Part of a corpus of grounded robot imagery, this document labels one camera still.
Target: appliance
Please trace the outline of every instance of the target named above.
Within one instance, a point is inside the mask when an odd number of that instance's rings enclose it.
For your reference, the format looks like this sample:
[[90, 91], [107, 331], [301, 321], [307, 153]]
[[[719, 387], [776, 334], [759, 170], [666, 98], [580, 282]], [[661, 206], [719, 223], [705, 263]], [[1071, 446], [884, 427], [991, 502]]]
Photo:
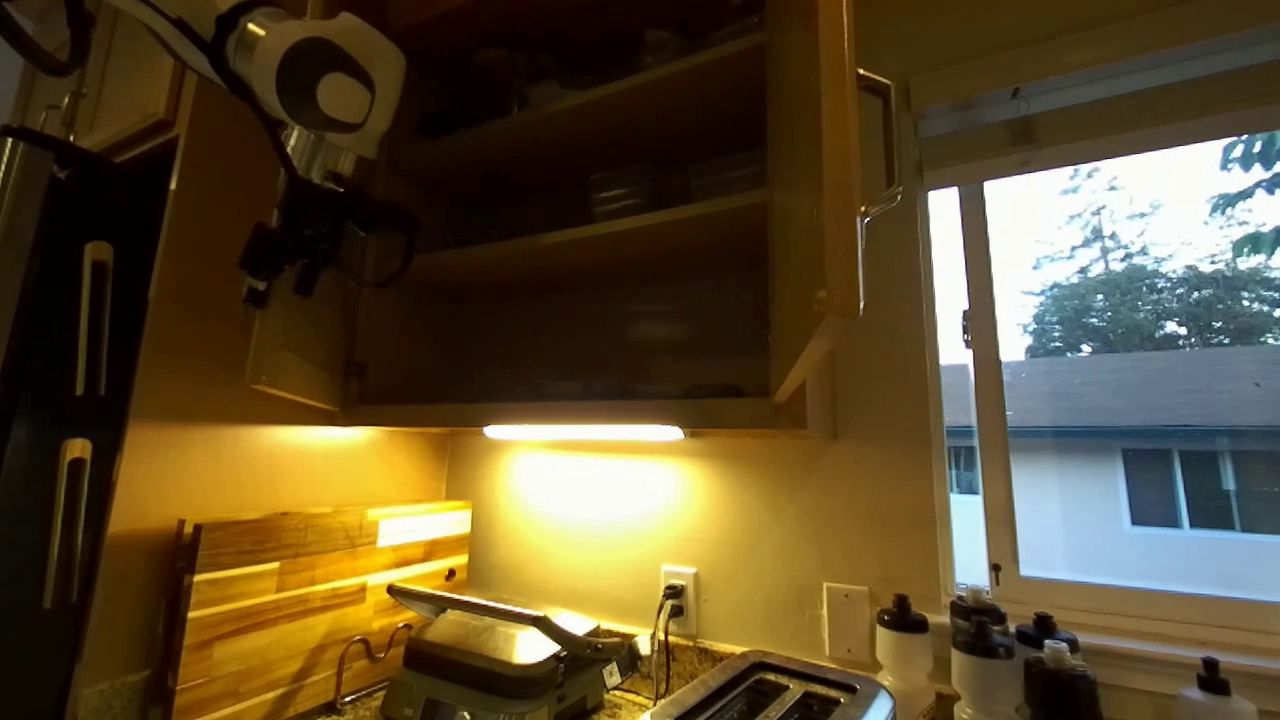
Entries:
[[411, 582], [389, 591], [428, 614], [428, 628], [403, 645], [403, 669], [384, 691], [384, 720], [593, 716], [638, 660], [627, 637], [593, 624]]
[[0, 126], [5, 716], [68, 716], [169, 170]]
[[745, 651], [698, 676], [649, 720], [892, 720], [892, 695], [874, 676], [858, 676], [795, 654]]

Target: roof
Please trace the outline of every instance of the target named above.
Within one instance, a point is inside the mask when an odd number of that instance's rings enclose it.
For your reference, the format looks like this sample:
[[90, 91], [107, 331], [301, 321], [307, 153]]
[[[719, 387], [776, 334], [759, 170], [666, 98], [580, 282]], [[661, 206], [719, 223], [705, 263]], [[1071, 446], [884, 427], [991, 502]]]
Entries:
[[[1280, 349], [1009, 358], [1012, 435], [1275, 430]], [[968, 369], [946, 363], [950, 430], [971, 430]]]

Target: sky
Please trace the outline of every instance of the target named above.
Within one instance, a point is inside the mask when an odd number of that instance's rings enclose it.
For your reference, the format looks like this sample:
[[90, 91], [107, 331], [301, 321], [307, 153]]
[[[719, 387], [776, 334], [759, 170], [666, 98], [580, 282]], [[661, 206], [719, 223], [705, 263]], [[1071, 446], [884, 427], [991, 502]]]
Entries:
[[[1119, 236], [1142, 236], [1172, 267], [1214, 263], [1230, 251], [1239, 226], [1226, 226], [1207, 215], [1207, 203], [1226, 187], [1247, 183], [1239, 170], [1221, 170], [1221, 145], [1183, 145], [1166, 153], [1142, 153], [1099, 165], [1099, 179], [1118, 176], [1119, 197], [1105, 197]], [[1009, 176], [988, 183], [991, 263], [998, 263], [998, 310], [1001, 356], [1024, 356], [1024, 328], [1035, 310], [1035, 287], [1052, 271], [1035, 271], [1035, 258], [1079, 238], [1071, 226], [1068, 169]], [[1247, 223], [1280, 223], [1280, 203], [1247, 203]], [[930, 197], [931, 275], [938, 275], [938, 343], [939, 363], [963, 363], [959, 310], [963, 298], [963, 244], [959, 244], [959, 192], [939, 187]]]

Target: handle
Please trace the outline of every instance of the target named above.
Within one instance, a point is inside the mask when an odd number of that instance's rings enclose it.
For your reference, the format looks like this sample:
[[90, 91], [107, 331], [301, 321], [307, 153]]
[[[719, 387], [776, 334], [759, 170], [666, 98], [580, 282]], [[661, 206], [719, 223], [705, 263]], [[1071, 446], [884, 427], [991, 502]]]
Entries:
[[107, 238], [90, 238], [82, 251], [75, 400], [107, 394], [114, 292], [115, 292], [115, 246]]
[[57, 607], [57, 589], [63, 575], [63, 520], [68, 520], [68, 488], [75, 488], [75, 536], [72, 536], [72, 598], [82, 598], [82, 563], [84, 563], [84, 531], [90, 531], [90, 476], [92, 476], [92, 441], [68, 435], [60, 446], [57, 480], [52, 480], [52, 528], [48, 528], [48, 558], [45, 558], [45, 613]]
[[532, 613], [532, 607], [515, 607], [515, 604], [484, 598], [484, 594], [435, 591], [435, 589], [409, 589], [409, 582], [389, 582], [389, 594], [399, 604], [421, 604], [426, 613], [461, 607], [461, 613], [479, 613], [479, 614], [498, 614], [510, 624], [529, 624], [529, 628], [542, 628], [543, 637], [553, 637], [570, 654], [583, 654], [583, 660], [599, 654], [596, 645], [571, 637], [553, 614]]
[[896, 158], [896, 83], [881, 73], [858, 66], [858, 86], [881, 98], [884, 124], [884, 192], [858, 203], [858, 310], [868, 310], [868, 238], [874, 220], [903, 200], [900, 158]]

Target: electrical outlet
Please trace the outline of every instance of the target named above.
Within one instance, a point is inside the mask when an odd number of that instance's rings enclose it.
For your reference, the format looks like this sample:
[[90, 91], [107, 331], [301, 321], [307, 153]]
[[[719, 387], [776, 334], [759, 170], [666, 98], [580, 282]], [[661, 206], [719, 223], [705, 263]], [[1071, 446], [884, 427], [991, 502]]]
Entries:
[[669, 624], [674, 637], [698, 637], [698, 566], [694, 563], [666, 563], [661, 566], [661, 594], [669, 594], [669, 589], [683, 589], [683, 613]]
[[836, 665], [874, 665], [868, 582], [826, 582], [826, 654]]

